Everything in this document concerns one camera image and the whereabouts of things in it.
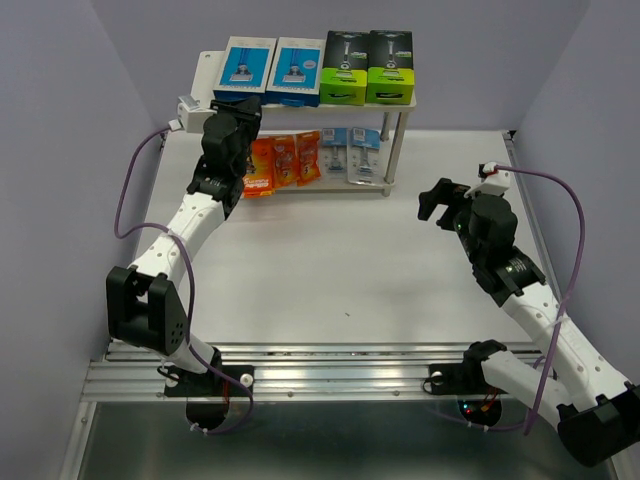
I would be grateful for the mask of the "orange razor bag bottom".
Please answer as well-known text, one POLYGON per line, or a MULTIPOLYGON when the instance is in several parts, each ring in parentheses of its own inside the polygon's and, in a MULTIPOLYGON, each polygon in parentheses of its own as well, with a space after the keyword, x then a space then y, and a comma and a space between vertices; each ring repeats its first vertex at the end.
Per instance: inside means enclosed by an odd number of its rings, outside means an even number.
POLYGON ((296 183, 299 178, 299 161, 295 137, 277 136, 272 139, 274 154, 274 182, 277 189, 296 183))

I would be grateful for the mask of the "orange razor bag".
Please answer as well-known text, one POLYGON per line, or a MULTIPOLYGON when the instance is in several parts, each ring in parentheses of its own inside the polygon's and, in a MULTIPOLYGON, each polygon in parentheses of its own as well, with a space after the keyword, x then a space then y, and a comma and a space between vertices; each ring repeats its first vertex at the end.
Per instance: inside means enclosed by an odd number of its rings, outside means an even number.
POLYGON ((299 133, 295 136, 299 160, 298 186, 304 186, 321 177, 318 165, 319 131, 299 133))
POLYGON ((299 161, 295 137, 277 136, 272 139, 274 154, 274 182, 277 189, 296 183, 299 178, 299 161))

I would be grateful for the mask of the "orange razor bag top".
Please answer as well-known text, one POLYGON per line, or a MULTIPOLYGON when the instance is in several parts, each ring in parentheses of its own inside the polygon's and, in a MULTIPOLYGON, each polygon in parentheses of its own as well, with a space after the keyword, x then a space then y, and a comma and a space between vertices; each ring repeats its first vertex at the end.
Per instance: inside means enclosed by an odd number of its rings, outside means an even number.
POLYGON ((299 133, 295 136, 299 160, 298 186, 304 186, 321 177, 318 165, 319 131, 299 133))

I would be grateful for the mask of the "blue blister razor pack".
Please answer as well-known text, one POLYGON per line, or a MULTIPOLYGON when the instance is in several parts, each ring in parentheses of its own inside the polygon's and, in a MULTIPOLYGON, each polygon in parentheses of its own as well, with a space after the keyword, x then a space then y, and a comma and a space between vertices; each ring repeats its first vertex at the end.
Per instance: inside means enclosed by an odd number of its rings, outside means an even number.
POLYGON ((380 187, 380 135, 376 130, 354 127, 347 145, 347 180, 351 184, 380 187))
POLYGON ((321 130, 321 166, 323 174, 331 180, 346 180, 347 133, 346 128, 324 128, 321 130))

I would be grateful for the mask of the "black green razor box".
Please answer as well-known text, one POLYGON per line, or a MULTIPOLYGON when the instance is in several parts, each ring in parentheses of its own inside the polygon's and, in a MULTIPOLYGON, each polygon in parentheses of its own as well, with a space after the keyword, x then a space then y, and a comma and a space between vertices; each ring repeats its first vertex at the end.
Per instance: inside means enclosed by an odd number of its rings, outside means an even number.
POLYGON ((412 32, 371 30, 366 102, 408 105, 414 87, 412 32))
POLYGON ((368 75, 369 33, 327 33, 320 77, 321 104, 365 104, 368 75))

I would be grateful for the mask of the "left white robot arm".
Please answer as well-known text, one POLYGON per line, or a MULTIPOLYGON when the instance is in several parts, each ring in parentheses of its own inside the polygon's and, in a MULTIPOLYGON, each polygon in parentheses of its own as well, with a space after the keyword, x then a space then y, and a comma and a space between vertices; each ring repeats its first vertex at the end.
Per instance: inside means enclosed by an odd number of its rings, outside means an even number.
POLYGON ((257 96, 214 100, 211 107, 202 154, 177 212, 166 225, 139 225, 158 231, 158 237, 130 266, 115 267, 106 278, 110 336, 188 372, 188 382, 202 394, 221 386, 223 371, 217 349, 192 335, 195 301, 181 301, 179 285, 195 281, 195 256, 238 204, 262 119, 257 96))

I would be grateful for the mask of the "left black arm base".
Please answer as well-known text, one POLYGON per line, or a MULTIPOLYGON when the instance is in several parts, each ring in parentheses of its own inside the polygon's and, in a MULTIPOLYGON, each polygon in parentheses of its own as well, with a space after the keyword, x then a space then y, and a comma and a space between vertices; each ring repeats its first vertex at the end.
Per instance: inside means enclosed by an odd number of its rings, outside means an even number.
POLYGON ((212 348, 209 364, 217 371, 233 379, 229 382, 225 378, 212 373, 197 359, 193 358, 195 366, 203 369, 203 372, 191 372, 181 368, 174 362, 162 364, 156 371, 164 379, 164 395, 170 398, 195 398, 195 397, 247 397, 244 388, 253 392, 255 367, 250 364, 228 365, 222 360, 222 352, 212 348))

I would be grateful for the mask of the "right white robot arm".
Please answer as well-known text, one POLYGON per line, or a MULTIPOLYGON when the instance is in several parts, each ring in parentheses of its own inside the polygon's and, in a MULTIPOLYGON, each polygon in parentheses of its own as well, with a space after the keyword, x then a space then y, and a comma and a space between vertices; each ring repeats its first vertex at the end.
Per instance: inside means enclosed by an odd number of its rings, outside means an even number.
POLYGON ((507 393, 551 425, 569 454, 594 467, 639 441, 639 388, 614 368, 560 303, 535 262, 515 245, 518 219, 501 190, 474 189, 447 178, 419 195, 417 217, 445 211, 438 227, 457 235, 472 274, 496 305, 551 361, 555 378, 519 360, 496 340, 477 341, 459 363, 431 364, 432 395, 507 393))

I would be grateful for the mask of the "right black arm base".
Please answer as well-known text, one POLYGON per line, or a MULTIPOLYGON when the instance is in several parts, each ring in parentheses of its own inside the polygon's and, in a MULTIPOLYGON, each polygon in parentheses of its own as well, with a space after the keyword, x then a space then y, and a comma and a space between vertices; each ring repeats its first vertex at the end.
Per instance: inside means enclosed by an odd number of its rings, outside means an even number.
POLYGON ((432 363, 422 389, 431 395, 469 396, 489 393, 492 386, 485 380, 482 363, 507 347, 496 341, 474 342, 464 352, 459 363, 432 363))

